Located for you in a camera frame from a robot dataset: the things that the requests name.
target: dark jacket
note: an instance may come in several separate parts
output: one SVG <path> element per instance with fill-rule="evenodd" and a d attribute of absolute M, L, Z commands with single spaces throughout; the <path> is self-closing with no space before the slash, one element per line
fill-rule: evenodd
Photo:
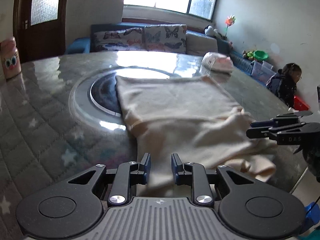
<path fill-rule="evenodd" d="M 279 69 L 278 72 L 268 80 L 266 87 L 287 106 L 293 107 L 293 97 L 297 90 L 297 85 L 290 75 L 282 74 L 282 69 Z"/>

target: folded cloth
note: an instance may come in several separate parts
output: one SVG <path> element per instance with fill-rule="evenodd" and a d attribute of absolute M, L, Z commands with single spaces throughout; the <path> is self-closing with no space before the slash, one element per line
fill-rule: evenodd
<path fill-rule="evenodd" d="M 243 156 L 240 159 L 228 160 L 224 164 L 262 182 L 267 182 L 276 171 L 276 166 L 263 155 Z"/>
<path fill-rule="evenodd" d="M 145 152 L 151 154 L 149 182 L 137 188 L 139 195 L 179 195 L 180 190 L 173 186 L 172 153 L 178 153 L 182 162 L 201 163 L 213 169 L 228 160 L 276 147 L 269 139 L 247 138 L 246 130 L 254 119 L 209 76 L 117 76 L 116 88 L 124 121 L 137 138 L 138 160 Z M 251 167 L 255 177 L 263 173 L 264 181 L 275 171 L 267 159 Z"/>

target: clear plastic container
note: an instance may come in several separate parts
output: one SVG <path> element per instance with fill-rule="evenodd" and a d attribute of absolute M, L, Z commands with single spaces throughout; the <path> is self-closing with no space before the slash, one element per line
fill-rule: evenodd
<path fill-rule="evenodd" d="M 251 76 L 255 79 L 260 81 L 263 84 L 267 84 L 270 77 L 275 74 L 274 71 L 268 69 L 267 67 L 263 66 L 258 61 L 254 62 L 252 74 Z"/>
<path fill-rule="evenodd" d="M 266 61 L 262 61 L 262 66 L 272 70 L 273 69 L 273 65 L 271 65 L 270 63 L 266 62 Z"/>

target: butterfly pillow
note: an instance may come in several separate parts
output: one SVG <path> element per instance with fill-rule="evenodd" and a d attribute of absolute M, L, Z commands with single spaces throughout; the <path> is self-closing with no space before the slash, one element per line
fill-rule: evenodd
<path fill-rule="evenodd" d="M 147 50 L 186 53 L 186 25 L 160 24 L 145 27 Z"/>
<path fill-rule="evenodd" d="M 97 32 L 94 34 L 94 45 L 96 51 L 142 50 L 142 28 Z"/>

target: child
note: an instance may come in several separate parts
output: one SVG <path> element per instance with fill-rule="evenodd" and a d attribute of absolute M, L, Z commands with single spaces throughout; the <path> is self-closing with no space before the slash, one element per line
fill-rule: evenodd
<path fill-rule="evenodd" d="M 289 63 L 268 80 L 266 87 L 287 106 L 293 107 L 296 84 L 301 79 L 301 74 L 302 70 L 297 64 Z"/>

